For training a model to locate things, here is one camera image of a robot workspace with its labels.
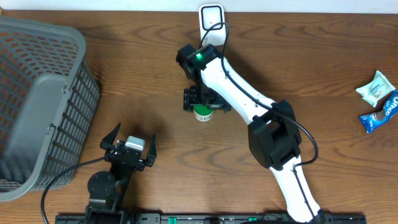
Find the wooden table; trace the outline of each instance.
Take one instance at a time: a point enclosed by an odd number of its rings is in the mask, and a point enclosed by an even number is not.
[[[177,50],[197,46],[198,14],[190,12],[5,11],[5,16],[77,28],[86,58],[102,83],[101,102],[81,161],[101,157],[101,139],[120,121],[117,139],[158,137],[154,167],[134,175],[126,208],[164,213],[263,213],[285,210],[271,171],[248,149],[247,127],[237,112],[218,111],[207,123],[182,109],[193,83],[175,63]],[[372,108],[355,88],[380,70],[398,85],[398,16],[360,14],[227,13],[226,56],[254,88],[285,99],[320,146],[304,168],[321,208],[364,213],[368,223],[398,222],[398,118],[373,134],[358,120]],[[300,146],[313,156],[309,140]],[[51,222],[82,213],[88,179],[110,164],[77,170],[75,179],[47,195]],[[42,223],[42,192],[0,204],[1,223]]]

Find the white wall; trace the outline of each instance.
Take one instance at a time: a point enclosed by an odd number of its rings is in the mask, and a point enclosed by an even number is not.
[[[398,13],[398,0],[0,0],[3,9],[197,11],[220,3],[228,12]]]

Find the wire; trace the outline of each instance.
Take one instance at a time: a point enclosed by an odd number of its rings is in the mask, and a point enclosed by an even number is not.
[[[232,84],[234,84],[234,85],[236,86],[236,88],[238,88],[241,92],[243,92],[248,98],[250,98],[252,101],[254,101],[257,105],[259,105],[259,106],[261,106],[261,107],[263,107],[263,108],[265,108],[265,109],[267,109],[267,110],[273,112],[273,113],[276,114],[277,116],[280,116],[280,117],[286,119],[287,121],[290,121],[291,123],[293,123],[294,125],[296,125],[298,128],[300,128],[300,129],[304,132],[304,134],[306,134],[306,135],[308,136],[308,138],[310,139],[310,141],[311,141],[312,144],[313,144],[313,147],[314,147],[314,150],[315,150],[315,155],[314,155],[314,157],[313,157],[312,159],[310,159],[309,161],[305,161],[305,162],[300,162],[300,163],[298,163],[298,164],[294,164],[294,165],[293,165],[293,168],[292,168],[292,172],[294,173],[294,176],[296,177],[298,186],[300,187],[300,191],[301,191],[301,193],[303,194],[304,202],[305,202],[305,204],[307,204],[307,207],[308,207],[308,209],[310,210],[312,217],[315,218],[315,216],[314,216],[314,214],[313,214],[313,212],[312,212],[312,209],[311,209],[311,207],[310,207],[310,204],[309,204],[309,202],[308,202],[308,200],[307,200],[307,197],[305,196],[305,193],[304,193],[303,187],[302,187],[302,185],[301,185],[301,183],[300,183],[299,177],[298,177],[298,175],[297,175],[296,167],[311,164],[311,163],[315,162],[316,159],[318,159],[318,154],[319,154],[318,144],[317,144],[317,142],[315,141],[314,137],[311,135],[311,133],[310,133],[309,131],[307,131],[301,124],[299,124],[298,122],[296,122],[296,121],[295,121],[294,119],[292,119],[290,116],[288,116],[288,115],[286,115],[286,114],[284,114],[284,113],[282,113],[282,112],[280,112],[280,111],[277,111],[277,110],[275,110],[274,108],[271,108],[270,106],[267,106],[267,105],[261,103],[258,99],[256,99],[256,98],[253,97],[252,95],[250,95],[250,94],[249,94],[246,90],[244,90],[239,84],[237,84],[237,83],[235,82],[235,80],[231,77],[231,75],[229,74],[229,71],[227,71],[227,69],[225,68],[225,65],[224,65],[224,53],[225,53],[225,48],[226,48],[226,44],[227,44],[227,42],[228,42],[228,37],[229,37],[229,25],[228,25],[227,23],[225,23],[225,22],[219,22],[219,23],[214,24],[213,26],[211,26],[211,27],[206,31],[205,35],[203,36],[202,40],[200,41],[200,47],[201,47],[201,45],[202,45],[202,43],[203,43],[203,40],[205,39],[205,37],[206,37],[207,34],[209,33],[209,31],[210,31],[212,28],[214,28],[214,26],[217,26],[217,25],[220,25],[220,24],[224,24],[224,25],[226,26],[226,30],[225,30],[226,35],[225,35],[225,40],[224,40],[224,44],[223,44],[223,51],[222,51],[222,53],[221,53],[221,67],[223,68],[223,71],[224,71],[224,73],[225,73],[225,76],[226,76],[227,78],[229,78],[229,80],[232,82]]]
[[[46,186],[46,188],[45,188],[45,190],[44,190],[44,192],[43,192],[42,201],[41,201],[41,203],[40,203],[40,209],[41,209],[41,211],[42,211],[42,216],[43,216],[43,220],[44,220],[44,223],[45,223],[45,224],[49,224],[49,221],[47,220],[47,216],[45,215],[44,200],[45,200],[45,196],[47,195],[47,192],[50,190],[51,186],[52,186],[59,178],[61,178],[63,175],[65,175],[66,173],[70,172],[71,170],[77,169],[77,168],[79,168],[79,167],[82,167],[82,166],[85,166],[85,165],[88,165],[88,164],[93,164],[93,163],[95,163],[95,162],[102,161],[102,160],[104,160],[105,158],[106,158],[106,157],[104,156],[104,157],[101,157],[101,158],[98,158],[98,159],[94,159],[94,160],[92,160],[92,161],[82,162],[81,164],[76,164],[76,165],[74,165],[74,166],[71,166],[71,167],[65,169],[64,171],[62,171],[61,173],[59,173],[57,176],[55,176],[55,177],[51,180],[51,182]]]

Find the laundry basket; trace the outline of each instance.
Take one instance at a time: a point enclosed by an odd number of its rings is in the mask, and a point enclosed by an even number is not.
[[[0,16],[0,201],[78,162],[100,97],[85,51],[75,29]]]

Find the oreo package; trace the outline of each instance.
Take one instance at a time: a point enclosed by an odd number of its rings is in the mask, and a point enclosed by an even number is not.
[[[387,123],[398,112],[398,91],[394,90],[388,100],[384,103],[383,110],[367,115],[359,116],[368,134],[376,128]]]

